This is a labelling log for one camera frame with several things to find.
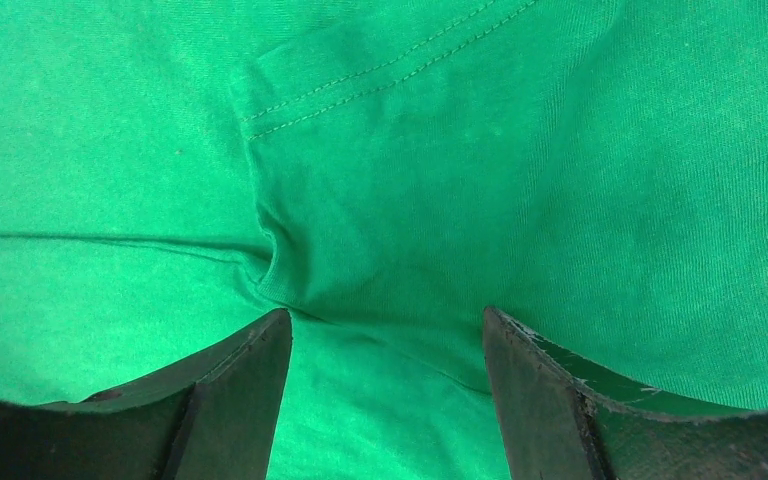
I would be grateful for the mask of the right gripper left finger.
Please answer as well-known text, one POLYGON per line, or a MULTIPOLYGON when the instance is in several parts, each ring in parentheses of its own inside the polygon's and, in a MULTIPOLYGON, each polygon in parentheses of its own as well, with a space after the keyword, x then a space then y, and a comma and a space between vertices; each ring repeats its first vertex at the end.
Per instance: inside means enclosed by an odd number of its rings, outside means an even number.
POLYGON ((263 479, 291 349, 276 309, 77 403, 0 400, 0 480, 263 479))

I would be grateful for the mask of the green t shirt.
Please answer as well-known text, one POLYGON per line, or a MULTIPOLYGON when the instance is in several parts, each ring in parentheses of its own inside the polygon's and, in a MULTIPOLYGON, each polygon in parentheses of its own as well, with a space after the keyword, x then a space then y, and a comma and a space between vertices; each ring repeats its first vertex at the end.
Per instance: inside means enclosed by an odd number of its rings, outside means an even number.
POLYGON ((0 1, 0 399, 294 318, 273 479, 504 479, 495 306, 768 409, 768 1, 0 1))

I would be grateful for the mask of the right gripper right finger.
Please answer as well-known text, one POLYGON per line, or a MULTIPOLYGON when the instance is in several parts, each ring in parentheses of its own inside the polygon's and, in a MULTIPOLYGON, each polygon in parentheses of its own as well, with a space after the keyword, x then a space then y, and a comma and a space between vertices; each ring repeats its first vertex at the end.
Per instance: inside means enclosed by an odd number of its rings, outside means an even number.
POLYGON ((483 349, 515 479, 768 479, 768 410, 631 380, 484 310, 483 349))

